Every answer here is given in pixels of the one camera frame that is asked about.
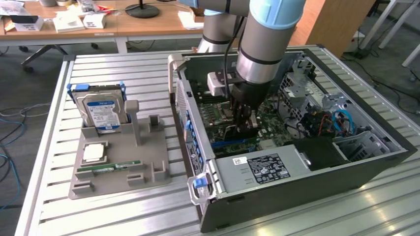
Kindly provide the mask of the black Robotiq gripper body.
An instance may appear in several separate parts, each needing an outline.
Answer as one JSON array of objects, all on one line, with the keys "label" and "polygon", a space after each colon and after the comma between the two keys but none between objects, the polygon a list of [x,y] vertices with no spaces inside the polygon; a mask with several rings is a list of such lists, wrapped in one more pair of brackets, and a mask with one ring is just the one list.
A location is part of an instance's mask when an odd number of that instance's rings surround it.
[{"label": "black Robotiq gripper body", "polygon": [[264,84],[237,83],[233,85],[230,97],[234,97],[241,104],[250,106],[256,115],[258,107],[265,100],[269,87],[269,82]]}]

